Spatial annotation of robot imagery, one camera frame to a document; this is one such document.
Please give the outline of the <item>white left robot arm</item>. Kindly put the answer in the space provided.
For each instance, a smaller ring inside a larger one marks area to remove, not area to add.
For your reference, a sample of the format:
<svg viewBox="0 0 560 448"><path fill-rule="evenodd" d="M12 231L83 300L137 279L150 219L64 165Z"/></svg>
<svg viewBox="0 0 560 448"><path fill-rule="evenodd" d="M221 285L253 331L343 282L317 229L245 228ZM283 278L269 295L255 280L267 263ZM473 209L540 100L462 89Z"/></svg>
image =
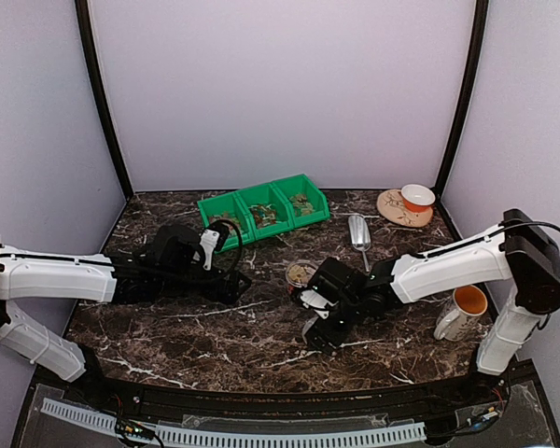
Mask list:
<svg viewBox="0 0 560 448"><path fill-rule="evenodd" d="M60 255L30 252L0 241L0 344L62 380L76 384L93 407L113 398L94 352L69 342L32 319L17 299L53 298L132 304L160 294L197 289L211 301L234 304L250 288L237 266L219 269L213 258L238 228L220 218L201 232L185 225L158 229L153 240L130 255Z"/></svg>

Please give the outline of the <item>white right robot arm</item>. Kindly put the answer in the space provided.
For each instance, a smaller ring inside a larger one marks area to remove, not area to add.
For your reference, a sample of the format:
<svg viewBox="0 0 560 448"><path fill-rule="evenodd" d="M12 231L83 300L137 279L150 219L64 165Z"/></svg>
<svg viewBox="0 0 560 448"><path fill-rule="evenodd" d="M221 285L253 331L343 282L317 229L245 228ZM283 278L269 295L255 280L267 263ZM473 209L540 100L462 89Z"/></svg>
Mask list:
<svg viewBox="0 0 560 448"><path fill-rule="evenodd" d="M364 273L327 258L297 295L315 312L302 337L311 349L331 354L368 317L436 293L512 280L506 305L480 344L476 370L457 386L458 397L476 405L540 320L560 309L560 251L546 233L549 226L510 209L500 223L470 238L381 260Z"/></svg>

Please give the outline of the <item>green bin with star candies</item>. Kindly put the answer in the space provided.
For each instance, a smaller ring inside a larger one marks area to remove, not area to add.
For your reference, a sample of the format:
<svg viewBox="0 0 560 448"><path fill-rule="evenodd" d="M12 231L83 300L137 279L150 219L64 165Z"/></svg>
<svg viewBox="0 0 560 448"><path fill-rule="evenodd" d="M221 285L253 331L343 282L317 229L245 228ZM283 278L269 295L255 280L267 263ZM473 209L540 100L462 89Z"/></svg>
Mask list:
<svg viewBox="0 0 560 448"><path fill-rule="evenodd" d="M226 219L239 229L244 245L255 241L250 212L237 192L198 201L198 207L205 227L218 219Z"/></svg>

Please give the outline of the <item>green bin with lollipops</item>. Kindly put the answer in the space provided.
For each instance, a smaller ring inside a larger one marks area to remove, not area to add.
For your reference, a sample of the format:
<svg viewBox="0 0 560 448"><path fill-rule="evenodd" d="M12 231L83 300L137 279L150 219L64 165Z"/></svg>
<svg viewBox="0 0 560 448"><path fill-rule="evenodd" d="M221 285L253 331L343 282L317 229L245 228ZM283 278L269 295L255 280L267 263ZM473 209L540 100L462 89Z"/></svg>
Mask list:
<svg viewBox="0 0 560 448"><path fill-rule="evenodd" d="M271 183L240 189L238 196L246 207L247 216L254 224L257 240L292 230L287 201Z"/></svg>

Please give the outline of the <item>green bin with popsicle candies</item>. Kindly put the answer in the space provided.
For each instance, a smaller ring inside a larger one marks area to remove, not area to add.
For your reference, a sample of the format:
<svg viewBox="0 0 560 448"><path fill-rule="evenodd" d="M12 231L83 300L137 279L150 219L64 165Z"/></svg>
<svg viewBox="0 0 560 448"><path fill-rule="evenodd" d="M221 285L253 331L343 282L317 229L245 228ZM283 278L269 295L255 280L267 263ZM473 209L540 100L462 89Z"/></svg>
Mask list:
<svg viewBox="0 0 560 448"><path fill-rule="evenodd" d="M295 228L329 219L328 200L307 175L277 179L272 184L287 198Z"/></svg>

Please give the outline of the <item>clear plastic cup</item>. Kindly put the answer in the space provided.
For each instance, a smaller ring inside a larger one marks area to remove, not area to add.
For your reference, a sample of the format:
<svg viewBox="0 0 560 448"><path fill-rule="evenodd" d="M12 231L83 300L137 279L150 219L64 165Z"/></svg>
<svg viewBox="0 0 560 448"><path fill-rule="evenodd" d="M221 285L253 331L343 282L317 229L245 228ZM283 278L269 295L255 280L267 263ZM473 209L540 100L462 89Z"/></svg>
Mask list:
<svg viewBox="0 0 560 448"><path fill-rule="evenodd" d="M307 287L309 281L317 270L317 266L311 261L296 260L288 264L285 270L287 288L289 293Z"/></svg>

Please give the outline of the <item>metal scoop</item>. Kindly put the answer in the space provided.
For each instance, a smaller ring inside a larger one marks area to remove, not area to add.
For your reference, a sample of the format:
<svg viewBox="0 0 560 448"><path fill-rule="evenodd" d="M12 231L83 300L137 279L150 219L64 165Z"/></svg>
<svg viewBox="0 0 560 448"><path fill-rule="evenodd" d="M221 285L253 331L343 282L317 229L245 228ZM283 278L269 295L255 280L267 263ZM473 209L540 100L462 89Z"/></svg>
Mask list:
<svg viewBox="0 0 560 448"><path fill-rule="evenodd" d="M352 247L359 251L363 258L365 272L371 271L367 251L371 248L371 235L368 224L362 215L351 215L348 218L348 227Z"/></svg>

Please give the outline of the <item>clear round plastic lid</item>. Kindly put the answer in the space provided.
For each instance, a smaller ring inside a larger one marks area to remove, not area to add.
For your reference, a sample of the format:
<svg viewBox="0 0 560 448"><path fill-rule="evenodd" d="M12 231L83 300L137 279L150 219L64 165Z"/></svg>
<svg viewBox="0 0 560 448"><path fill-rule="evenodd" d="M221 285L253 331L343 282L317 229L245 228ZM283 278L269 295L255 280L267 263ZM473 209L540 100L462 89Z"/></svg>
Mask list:
<svg viewBox="0 0 560 448"><path fill-rule="evenodd" d="M305 344L308 344L307 333L310 330L310 328L315 324L316 320L317 320L316 317L312 317L312 318L308 319L302 327L301 337L302 337Z"/></svg>

